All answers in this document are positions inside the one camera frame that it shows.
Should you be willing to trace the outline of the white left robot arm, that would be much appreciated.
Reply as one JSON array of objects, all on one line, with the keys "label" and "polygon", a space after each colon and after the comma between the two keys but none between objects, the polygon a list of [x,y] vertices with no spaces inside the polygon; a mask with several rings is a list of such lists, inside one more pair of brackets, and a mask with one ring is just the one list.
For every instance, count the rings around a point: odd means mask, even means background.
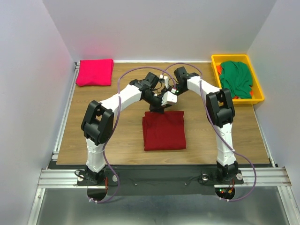
[{"label": "white left robot arm", "polygon": [[81,124],[87,143],[87,162],[83,171],[75,172],[78,181],[87,180],[94,185],[106,181],[105,147],[116,129],[121,111],[141,100],[151,109],[163,110],[167,106],[167,97],[173,94],[171,89],[169,77],[149,72],[141,80],[132,80],[112,97],[100,102],[91,101]]}]

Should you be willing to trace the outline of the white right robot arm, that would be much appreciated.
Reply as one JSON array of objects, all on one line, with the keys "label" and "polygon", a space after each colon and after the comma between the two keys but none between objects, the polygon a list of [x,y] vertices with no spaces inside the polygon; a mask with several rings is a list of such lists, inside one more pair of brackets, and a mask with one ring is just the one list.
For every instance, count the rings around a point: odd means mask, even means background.
[{"label": "white right robot arm", "polygon": [[238,172],[238,163],[232,141],[235,109],[230,91],[211,85],[197,73],[188,73],[184,67],[175,69],[174,75],[178,94],[190,90],[202,98],[208,121],[216,133],[216,179],[221,183],[231,181]]}]

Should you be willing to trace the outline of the dark red t shirt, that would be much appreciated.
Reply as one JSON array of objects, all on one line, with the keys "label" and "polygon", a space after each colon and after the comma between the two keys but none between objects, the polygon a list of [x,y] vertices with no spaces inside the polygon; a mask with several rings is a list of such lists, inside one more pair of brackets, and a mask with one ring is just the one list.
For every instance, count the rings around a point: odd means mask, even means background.
[{"label": "dark red t shirt", "polygon": [[145,112],[142,131],[145,151],[186,148],[183,111]]}]

